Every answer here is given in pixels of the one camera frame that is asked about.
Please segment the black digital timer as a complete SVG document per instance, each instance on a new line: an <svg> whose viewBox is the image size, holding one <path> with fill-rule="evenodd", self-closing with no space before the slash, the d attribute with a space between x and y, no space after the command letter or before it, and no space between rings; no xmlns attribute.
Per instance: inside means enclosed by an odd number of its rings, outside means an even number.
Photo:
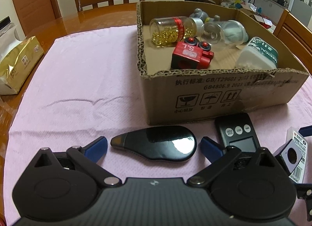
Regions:
<svg viewBox="0 0 312 226"><path fill-rule="evenodd" d="M222 144L235 146L242 152L256 152L260 143L247 113L235 113L215 119L215 127Z"/></svg>

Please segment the wooden chair at right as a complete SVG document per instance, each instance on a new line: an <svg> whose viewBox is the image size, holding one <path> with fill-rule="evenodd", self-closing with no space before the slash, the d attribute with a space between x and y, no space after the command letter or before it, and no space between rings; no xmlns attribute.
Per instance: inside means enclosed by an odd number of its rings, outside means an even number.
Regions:
<svg viewBox="0 0 312 226"><path fill-rule="evenodd" d="M311 73L311 31L288 10L284 10L273 35L282 41Z"/></svg>

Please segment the grey elephant figurine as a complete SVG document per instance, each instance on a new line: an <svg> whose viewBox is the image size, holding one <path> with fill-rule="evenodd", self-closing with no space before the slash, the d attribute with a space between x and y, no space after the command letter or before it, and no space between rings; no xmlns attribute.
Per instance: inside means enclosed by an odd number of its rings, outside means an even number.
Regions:
<svg viewBox="0 0 312 226"><path fill-rule="evenodd" d="M218 15L215 15L214 17L209 17L208 14L202 11L200 8L196 8L194 12L189 15L189 17L199 18L203 21L203 23L220 21L220 17Z"/></svg>

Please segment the black toy train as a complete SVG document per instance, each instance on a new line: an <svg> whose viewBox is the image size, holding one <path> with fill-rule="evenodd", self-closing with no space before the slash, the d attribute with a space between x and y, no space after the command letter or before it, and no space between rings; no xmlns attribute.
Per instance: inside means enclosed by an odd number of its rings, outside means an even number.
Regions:
<svg viewBox="0 0 312 226"><path fill-rule="evenodd" d="M302 153L294 139L289 140L280 148L278 148L274 152L273 156L279 162L288 176L291 175L302 159Z"/></svg>

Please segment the clear plastic jar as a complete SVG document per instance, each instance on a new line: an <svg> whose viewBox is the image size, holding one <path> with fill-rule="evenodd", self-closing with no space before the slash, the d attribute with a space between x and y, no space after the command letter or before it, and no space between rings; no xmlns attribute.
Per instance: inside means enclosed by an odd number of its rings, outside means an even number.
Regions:
<svg viewBox="0 0 312 226"><path fill-rule="evenodd" d="M249 40L245 27L236 20L205 23L201 38L211 45L220 46L241 45Z"/></svg>

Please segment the red toy train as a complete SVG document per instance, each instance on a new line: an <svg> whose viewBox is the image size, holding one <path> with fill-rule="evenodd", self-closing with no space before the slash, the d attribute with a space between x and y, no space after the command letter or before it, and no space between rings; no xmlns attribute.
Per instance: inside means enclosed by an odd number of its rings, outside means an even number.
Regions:
<svg viewBox="0 0 312 226"><path fill-rule="evenodd" d="M214 52L209 43L187 37L176 44L172 53L171 69L208 69L213 58Z"/></svg>

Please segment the grey refrigerator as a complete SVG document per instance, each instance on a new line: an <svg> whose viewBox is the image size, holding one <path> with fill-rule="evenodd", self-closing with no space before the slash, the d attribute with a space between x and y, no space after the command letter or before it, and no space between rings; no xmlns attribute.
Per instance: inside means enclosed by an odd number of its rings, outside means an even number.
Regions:
<svg viewBox="0 0 312 226"><path fill-rule="evenodd" d="M311 19L311 6L302 0L290 0L288 10L302 24L308 26Z"/></svg>

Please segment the pink table cloth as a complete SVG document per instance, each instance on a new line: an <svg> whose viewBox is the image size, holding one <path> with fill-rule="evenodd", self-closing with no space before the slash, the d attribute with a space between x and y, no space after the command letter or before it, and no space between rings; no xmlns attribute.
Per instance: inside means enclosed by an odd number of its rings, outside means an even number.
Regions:
<svg viewBox="0 0 312 226"><path fill-rule="evenodd" d="M42 147L63 152L99 136L108 141L146 128L137 71L137 27L113 27L56 39L32 78L8 132L4 164L7 225L20 217L12 200L17 180ZM249 113L259 142L274 152L287 129L311 125L311 78L287 105ZM210 162L196 151L184 163L150 162L108 148L101 167L118 176L167 178L190 176Z"/></svg>

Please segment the cardboard box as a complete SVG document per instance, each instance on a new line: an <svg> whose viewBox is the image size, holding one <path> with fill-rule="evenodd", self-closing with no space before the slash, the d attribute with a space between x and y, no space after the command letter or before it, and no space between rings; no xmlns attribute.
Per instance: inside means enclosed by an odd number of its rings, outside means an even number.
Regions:
<svg viewBox="0 0 312 226"><path fill-rule="evenodd" d="M249 37L257 36L277 50L278 67L237 69L241 49L228 48L215 53L208 69L171 69L175 47L154 45L149 23L156 18L188 16L196 8L222 20L239 21ZM240 10L202 2L141 1L136 13L137 69L150 125L197 121L286 104L309 77L306 68L277 37Z"/></svg>

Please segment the black glossy teardrop device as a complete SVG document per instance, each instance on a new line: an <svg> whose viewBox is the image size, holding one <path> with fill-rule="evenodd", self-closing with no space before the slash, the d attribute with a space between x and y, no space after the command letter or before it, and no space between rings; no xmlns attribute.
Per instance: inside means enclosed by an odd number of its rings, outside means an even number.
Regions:
<svg viewBox="0 0 312 226"><path fill-rule="evenodd" d="M115 136L111 146L154 162L180 163L194 155L197 140L184 126L158 126Z"/></svg>

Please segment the gold tissue pack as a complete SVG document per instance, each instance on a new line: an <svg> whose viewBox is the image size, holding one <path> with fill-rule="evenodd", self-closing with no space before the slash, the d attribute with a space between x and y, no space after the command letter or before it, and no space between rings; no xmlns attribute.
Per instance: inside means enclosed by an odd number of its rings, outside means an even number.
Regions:
<svg viewBox="0 0 312 226"><path fill-rule="evenodd" d="M1 60L1 95L17 94L43 54L35 36L10 50Z"/></svg>

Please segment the capsule bottle with red band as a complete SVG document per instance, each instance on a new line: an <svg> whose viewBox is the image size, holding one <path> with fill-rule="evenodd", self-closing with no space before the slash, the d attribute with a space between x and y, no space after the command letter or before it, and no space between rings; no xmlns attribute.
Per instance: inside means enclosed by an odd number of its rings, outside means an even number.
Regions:
<svg viewBox="0 0 312 226"><path fill-rule="evenodd" d="M164 17L152 19L149 27L152 43L160 46L179 42L188 37L201 36L204 23L197 17Z"/></svg>

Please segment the medical cotton swab container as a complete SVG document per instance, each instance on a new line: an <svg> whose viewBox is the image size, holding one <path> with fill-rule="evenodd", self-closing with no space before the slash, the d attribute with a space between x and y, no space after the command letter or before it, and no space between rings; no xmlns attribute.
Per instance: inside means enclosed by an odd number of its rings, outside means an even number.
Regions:
<svg viewBox="0 0 312 226"><path fill-rule="evenodd" d="M279 53L260 37L253 37L243 48L235 67L238 69L273 70L278 66Z"/></svg>

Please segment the staples box with label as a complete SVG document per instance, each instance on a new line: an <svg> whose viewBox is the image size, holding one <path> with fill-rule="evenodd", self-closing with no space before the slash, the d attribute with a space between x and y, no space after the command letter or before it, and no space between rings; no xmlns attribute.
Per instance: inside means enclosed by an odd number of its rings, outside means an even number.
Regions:
<svg viewBox="0 0 312 226"><path fill-rule="evenodd" d="M287 130L286 141L288 142L289 140L292 140L296 144L297 151L300 151L300 154L297 157L301 157L299 163L296 165L296 168L293 170L289 178L296 184L302 184L305 174L308 143L307 140L294 127L290 127Z"/></svg>

